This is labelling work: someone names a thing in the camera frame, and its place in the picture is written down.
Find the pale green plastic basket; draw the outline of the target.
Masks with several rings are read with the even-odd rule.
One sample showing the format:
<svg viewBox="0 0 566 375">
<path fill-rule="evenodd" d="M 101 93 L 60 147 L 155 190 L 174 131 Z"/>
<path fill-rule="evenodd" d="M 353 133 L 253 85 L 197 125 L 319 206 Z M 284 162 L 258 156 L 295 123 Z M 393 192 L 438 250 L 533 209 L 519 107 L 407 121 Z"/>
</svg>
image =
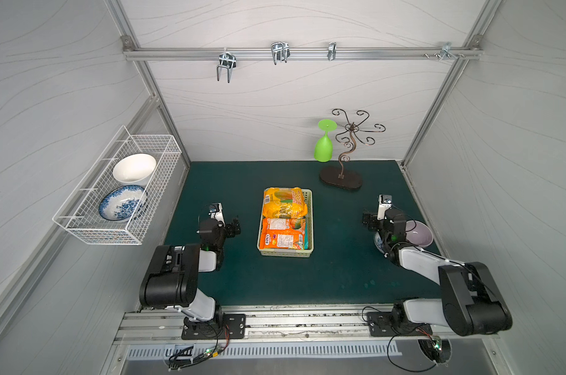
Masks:
<svg viewBox="0 0 566 375">
<path fill-rule="evenodd" d="M 293 250 L 293 249 L 282 249 L 282 248 L 269 248 L 269 249 L 259 249 L 259 238 L 262 229 L 262 209 L 261 217 L 259 222 L 258 238 L 256 242 L 256 247 L 263 256 L 276 256 L 276 257 L 293 257 L 293 258 L 308 258 L 311 256 L 314 250 L 314 225 L 313 225 L 313 203 L 312 203 L 312 192 L 309 189 L 302 189 L 304 199 L 308 206 L 308 214 L 303 217 L 306 219 L 306 248 L 303 250 Z"/>
</svg>

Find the orange Fox's candy bag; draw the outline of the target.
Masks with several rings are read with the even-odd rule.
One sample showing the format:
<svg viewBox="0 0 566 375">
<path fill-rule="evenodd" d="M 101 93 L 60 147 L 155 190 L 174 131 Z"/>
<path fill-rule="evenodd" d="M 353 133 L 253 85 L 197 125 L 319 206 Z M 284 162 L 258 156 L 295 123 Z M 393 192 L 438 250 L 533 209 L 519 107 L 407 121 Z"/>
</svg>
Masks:
<svg viewBox="0 0 566 375">
<path fill-rule="evenodd" d="M 259 249 L 306 248 L 306 219 L 263 218 Z"/>
</svg>

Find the yellow mango candy bag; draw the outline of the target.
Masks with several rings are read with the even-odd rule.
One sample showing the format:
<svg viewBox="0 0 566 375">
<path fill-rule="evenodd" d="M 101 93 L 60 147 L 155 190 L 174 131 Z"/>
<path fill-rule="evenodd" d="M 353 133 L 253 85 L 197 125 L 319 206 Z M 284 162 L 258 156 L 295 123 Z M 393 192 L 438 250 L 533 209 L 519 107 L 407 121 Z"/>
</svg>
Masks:
<svg viewBox="0 0 566 375">
<path fill-rule="evenodd" d="M 301 219 L 308 206 L 300 187 L 270 187 L 263 194 L 263 217 L 270 219 Z"/>
</svg>

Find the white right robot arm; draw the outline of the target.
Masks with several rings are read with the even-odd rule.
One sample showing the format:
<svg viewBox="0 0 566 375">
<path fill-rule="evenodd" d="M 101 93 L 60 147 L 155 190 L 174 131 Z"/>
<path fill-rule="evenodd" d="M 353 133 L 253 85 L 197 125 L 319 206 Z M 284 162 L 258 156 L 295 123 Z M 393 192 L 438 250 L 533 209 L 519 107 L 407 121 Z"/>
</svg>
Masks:
<svg viewBox="0 0 566 375">
<path fill-rule="evenodd" d="M 440 288 L 440 298 L 405 298 L 395 303 L 388 314 L 395 333 L 409 334 L 434 325 L 466 337 L 512 328 L 512 314 L 485 264 L 445 258 L 410 242 L 406 216 L 399 209 L 365 212 L 362 223 L 377 234 L 379 248 L 390 263 L 418 273 Z"/>
</svg>

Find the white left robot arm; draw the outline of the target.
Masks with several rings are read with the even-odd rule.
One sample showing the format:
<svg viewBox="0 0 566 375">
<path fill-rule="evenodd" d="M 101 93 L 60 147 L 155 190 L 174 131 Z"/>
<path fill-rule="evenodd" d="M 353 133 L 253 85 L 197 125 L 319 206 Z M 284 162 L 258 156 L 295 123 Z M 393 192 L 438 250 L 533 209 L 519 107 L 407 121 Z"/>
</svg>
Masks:
<svg viewBox="0 0 566 375">
<path fill-rule="evenodd" d="M 244 338 L 246 315 L 223 312 L 198 287 L 200 273 L 222 267 L 225 241 L 241 232 L 238 218 L 210 218 L 199 224 L 200 243 L 157 246 L 139 289 L 141 306 L 184 315 L 183 340 Z"/>
</svg>

